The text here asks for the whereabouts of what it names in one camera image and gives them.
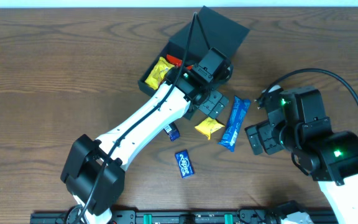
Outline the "yellow snack packet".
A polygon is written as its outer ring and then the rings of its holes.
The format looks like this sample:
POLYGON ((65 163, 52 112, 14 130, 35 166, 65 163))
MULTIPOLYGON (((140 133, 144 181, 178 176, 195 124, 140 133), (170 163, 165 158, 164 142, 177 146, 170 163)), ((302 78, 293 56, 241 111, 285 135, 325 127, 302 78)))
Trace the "yellow snack packet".
POLYGON ((195 129, 201 134, 205 135, 208 140, 211 139, 211 135, 217 130, 223 128, 224 125, 217 121, 216 119, 212 119, 210 117, 204 119, 200 124, 195 126, 195 129))
POLYGON ((165 58, 159 57, 152 71, 145 79, 145 83, 153 90, 157 90, 160 84, 163 82, 167 72, 173 67, 175 66, 170 64, 165 58))

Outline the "red candy bag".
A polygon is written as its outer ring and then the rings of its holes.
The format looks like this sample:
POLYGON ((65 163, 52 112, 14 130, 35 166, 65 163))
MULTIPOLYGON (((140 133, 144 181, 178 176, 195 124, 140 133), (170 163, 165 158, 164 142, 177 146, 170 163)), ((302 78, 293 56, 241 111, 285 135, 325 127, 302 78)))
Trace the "red candy bag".
POLYGON ((180 68, 182 66, 182 63, 183 63, 183 61, 180 60, 179 58, 176 58, 176 57, 174 57, 172 55, 169 55, 169 54, 166 55, 166 60, 167 60, 168 63, 174 65, 176 68, 180 68))

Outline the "blue Eclipse mint box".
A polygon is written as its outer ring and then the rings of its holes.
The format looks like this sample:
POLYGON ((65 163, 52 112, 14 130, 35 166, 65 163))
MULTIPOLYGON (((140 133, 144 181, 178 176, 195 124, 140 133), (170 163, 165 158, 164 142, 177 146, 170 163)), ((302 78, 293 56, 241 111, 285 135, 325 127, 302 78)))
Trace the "blue Eclipse mint box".
POLYGON ((195 174, 194 168, 191 164, 191 160, 187 150, 177 152, 175 154, 175 159, 180 170, 180 175, 182 179, 191 177, 195 174))

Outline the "dark green box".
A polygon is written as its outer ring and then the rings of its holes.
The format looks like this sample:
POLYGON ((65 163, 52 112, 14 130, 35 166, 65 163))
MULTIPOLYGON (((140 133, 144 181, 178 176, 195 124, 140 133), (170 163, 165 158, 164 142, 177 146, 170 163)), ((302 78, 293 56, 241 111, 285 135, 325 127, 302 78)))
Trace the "dark green box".
POLYGON ((234 66, 231 57, 249 33, 249 29, 204 6, 193 23, 171 36, 165 47, 138 81, 140 91, 152 96, 155 90, 145 83, 159 57, 172 55, 180 60, 186 54, 185 66, 177 88, 191 102, 184 114, 191 119, 196 105, 203 103, 211 91, 227 83, 234 66))

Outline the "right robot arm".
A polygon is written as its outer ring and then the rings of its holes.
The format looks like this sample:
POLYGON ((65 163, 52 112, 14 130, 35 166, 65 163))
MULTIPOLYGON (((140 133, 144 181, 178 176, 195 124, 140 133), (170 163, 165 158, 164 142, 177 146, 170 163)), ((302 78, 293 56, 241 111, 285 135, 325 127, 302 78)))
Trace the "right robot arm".
POLYGON ((338 223, 358 223, 358 136, 334 132, 319 90, 275 85, 258 100, 267 119, 245 129, 255 155, 286 150, 318 183, 338 223))

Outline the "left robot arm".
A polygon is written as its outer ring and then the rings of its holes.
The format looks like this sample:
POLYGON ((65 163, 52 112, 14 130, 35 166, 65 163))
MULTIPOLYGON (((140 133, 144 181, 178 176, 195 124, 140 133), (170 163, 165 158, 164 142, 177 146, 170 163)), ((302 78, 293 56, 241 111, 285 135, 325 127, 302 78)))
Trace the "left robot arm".
POLYGON ((199 109, 216 118, 228 100, 217 91, 232 75, 231 61, 211 48, 191 68, 170 68, 148 102, 123 123, 71 146, 61 181, 78 203, 74 223, 108 223, 124 190, 125 174, 138 153, 165 127, 199 109))

